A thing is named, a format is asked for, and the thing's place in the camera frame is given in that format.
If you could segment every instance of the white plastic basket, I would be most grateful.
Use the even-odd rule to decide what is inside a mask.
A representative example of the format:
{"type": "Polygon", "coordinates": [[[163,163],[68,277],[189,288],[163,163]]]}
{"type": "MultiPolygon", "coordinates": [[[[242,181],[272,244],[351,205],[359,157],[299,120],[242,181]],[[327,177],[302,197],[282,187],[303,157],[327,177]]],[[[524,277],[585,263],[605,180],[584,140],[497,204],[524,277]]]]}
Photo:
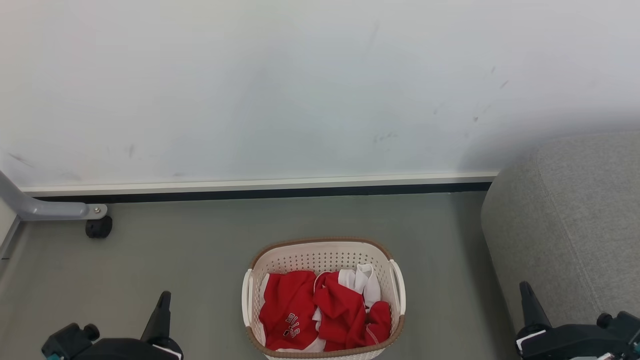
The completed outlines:
{"type": "Polygon", "coordinates": [[[320,238],[288,241],[264,249],[253,260],[244,275],[242,315],[247,335],[253,345],[268,359],[370,360],[380,355],[400,335],[404,325],[406,294],[402,272],[391,254],[381,245],[360,238],[320,238]],[[260,314],[260,284],[266,274],[311,270],[355,269],[358,264],[372,264],[380,282],[382,300],[391,305],[391,335],[378,345],[349,350],[315,353],[275,352],[257,340],[262,336],[260,314]]]}

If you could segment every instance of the gray metal leg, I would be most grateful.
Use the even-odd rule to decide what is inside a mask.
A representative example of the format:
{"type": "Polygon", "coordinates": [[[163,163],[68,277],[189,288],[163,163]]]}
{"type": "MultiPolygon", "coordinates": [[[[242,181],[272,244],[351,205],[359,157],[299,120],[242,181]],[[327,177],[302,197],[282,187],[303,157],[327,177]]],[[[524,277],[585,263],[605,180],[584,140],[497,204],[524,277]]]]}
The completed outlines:
{"type": "Polygon", "coordinates": [[[23,220],[90,220],[107,215],[104,204],[36,200],[20,191],[1,171],[0,198],[23,220]]]}

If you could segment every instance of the white basket handle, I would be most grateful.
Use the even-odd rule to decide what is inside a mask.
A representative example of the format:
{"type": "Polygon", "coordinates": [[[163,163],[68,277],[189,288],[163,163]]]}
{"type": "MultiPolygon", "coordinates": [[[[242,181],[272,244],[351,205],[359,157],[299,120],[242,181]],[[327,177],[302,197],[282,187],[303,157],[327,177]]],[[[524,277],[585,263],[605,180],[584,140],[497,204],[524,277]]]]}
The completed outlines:
{"type": "Polygon", "coordinates": [[[245,327],[251,326],[251,319],[249,318],[251,313],[251,309],[249,309],[249,279],[252,272],[253,269],[247,270],[242,281],[242,319],[245,327]]]}
{"type": "Polygon", "coordinates": [[[391,268],[393,269],[396,275],[396,285],[398,286],[398,295],[400,296],[400,315],[404,315],[404,311],[406,310],[406,290],[404,288],[404,278],[402,277],[402,271],[400,271],[400,267],[393,260],[389,260],[391,263],[391,268]]]}

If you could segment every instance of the brown basket rim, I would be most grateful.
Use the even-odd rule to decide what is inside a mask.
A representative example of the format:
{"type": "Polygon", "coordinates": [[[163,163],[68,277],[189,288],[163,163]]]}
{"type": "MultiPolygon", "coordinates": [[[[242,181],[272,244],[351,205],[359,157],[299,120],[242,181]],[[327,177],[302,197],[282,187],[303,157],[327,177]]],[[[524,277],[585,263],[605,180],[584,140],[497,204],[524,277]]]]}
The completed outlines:
{"type": "MultiPolygon", "coordinates": [[[[270,246],[267,246],[264,249],[262,249],[258,253],[258,255],[253,259],[253,261],[251,262],[251,269],[254,268],[255,264],[258,262],[258,260],[264,254],[266,254],[268,251],[271,251],[273,249],[277,249],[279,247],[285,247],[285,246],[290,246],[290,245],[298,245],[298,244],[305,244],[305,243],[339,242],[339,241],[352,241],[352,242],[358,242],[358,243],[368,243],[369,245],[373,245],[373,246],[377,247],[378,249],[380,249],[380,251],[382,251],[382,253],[387,257],[388,260],[393,260],[393,257],[391,256],[391,253],[384,246],[380,245],[379,243],[377,243],[375,241],[364,239],[364,238],[350,237],[350,236],[332,236],[332,237],[327,237],[327,238],[304,238],[304,239],[299,239],[299,240],[289,240],[289,241],[283,241],[283,242],[280,242],[280,243],[276,243],[276,244],[272,244],[270,246]]],[[[369,347],[360,347],[360,348],[352,348],[352,349],[348,349],[348,350],[329,351],[329,352],[278,352],[278,351],[273,351],[273,350],[270,350],[270,349],[266,348],[264,345],[260,344],[258,339],[253,334],[253,330],[251,329],[250,326],[246,327],[246,333],[247,333],[247,336],[249,337],[249,340],[253,344],[253,346],[256,349],[260,350],[264,355],[271,356],[271,357],[277,357],[277,358],[280,358],[280,359],[324,359],[324,358],[327,358],[327,357],[353,356],[353,355],[358,355],[358,354],[364,354],[364,353],[367,353],[367,352],[373,352],[373,351],[382,350],[382,349],[388,347],[389,345],[393,344],[394,342],[396,342],[396,340],[398,339],[398,337],[402,333],[403,328],[404,328],[404,315],[400,315],[400,317],[398,319],[398,326],[396,327],[396,330],[393,332],[393,334],[391,334],[391,336],[389,336],[389,339],[387,339],[387,340],[385,340],[385,341],[383,341],[383,342],[381,342],[381,343],[379,343],[377,345],[371,345],[369,347]]]]}

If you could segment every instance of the gray fabric upholstery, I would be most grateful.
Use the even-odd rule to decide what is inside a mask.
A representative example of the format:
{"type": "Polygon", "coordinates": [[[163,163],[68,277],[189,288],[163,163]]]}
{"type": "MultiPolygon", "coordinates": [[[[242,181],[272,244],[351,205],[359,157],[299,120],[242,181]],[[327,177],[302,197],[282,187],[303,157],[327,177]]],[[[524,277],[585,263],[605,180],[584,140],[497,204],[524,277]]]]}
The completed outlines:
{"type": "Polygon", "coordinates": [[[640,316],[640,133],[562,138],[503,170],[482,226],[514,327],[529,281],[553,326],[640,316]]]}

